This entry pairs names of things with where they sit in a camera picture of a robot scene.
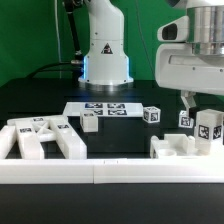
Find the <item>robot logo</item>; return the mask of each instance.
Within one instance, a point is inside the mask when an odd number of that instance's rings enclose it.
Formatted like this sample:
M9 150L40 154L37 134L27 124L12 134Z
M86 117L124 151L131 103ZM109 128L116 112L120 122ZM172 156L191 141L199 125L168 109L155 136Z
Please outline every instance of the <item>robot logo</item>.
M107 43L104 49L102 50L101 54L113 54L110 45Z

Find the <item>white foam block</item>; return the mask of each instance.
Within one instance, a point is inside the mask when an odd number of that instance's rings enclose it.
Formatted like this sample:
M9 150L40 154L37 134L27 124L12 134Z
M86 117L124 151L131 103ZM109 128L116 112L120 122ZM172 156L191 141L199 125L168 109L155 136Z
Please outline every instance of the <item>white foam block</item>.
M143 108L143 120L147 123L159 123L161 116L161 110L157 107L144 107Z
M187 116L187 112L181 110L179 113L179 123L178 127L180 128L193 128L194 127L194 119Z
M30 121L16 121L17 140L23 159L44 159L44 151Z
M98 132L98 117L91 110L84 110L80 114L80 125L84 132Z
M0 132L0 159L6 158L15 142L15 126L4 126Z
M56 142L66 159L86 159L87 147L65 119L50 120L50 128L56 133Z

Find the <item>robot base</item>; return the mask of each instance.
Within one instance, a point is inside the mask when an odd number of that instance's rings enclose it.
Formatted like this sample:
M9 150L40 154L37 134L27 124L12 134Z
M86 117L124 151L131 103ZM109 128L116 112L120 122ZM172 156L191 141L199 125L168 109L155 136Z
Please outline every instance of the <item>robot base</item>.
M79 80L79 87L94 91L116 92L124 89L133 88L133 80L118 85L100 85Z

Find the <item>white cube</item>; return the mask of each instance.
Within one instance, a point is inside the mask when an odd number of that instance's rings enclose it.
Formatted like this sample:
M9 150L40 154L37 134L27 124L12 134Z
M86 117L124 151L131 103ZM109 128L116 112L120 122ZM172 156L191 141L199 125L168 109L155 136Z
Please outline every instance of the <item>white cube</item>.
M210 154L223 145L223 112L203 110L197 113L195 147Z
M180 111L179 114L179 125L180 128L193 128L194 119L187 116L187 112L184 110Z
M143 120L147 123L159 123L161 110L157 107L144 107Z
M84 132L98 132L98 117L92 110L80 113L80 124Z

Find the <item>white block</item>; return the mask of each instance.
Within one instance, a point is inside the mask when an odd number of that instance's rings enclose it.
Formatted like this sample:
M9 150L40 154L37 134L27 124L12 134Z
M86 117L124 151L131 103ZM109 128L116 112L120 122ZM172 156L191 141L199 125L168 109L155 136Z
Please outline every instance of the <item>white block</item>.
M23 159L44 159L44 151L30 121L16 121L17 140Z
M87 147L72 126L64 119L50 120L56 142L66 159L86 159Z
M98 132L98 117L91 110L81 112L80 124L84 132Z
M203 110L197 113L194 130L195 147L202 154L217 154L223 150L223 112Z
M181 110L180 114L179 114L178 127L180 127L180 128L193 128L193 126L194 126L194 119L188 117L186 111Z
M5 159L16 142L15 126L4 126L0 132L0 159Z
M161 115L161 110L157 107L143 108L143 120L148 123L159 123L160 115Z

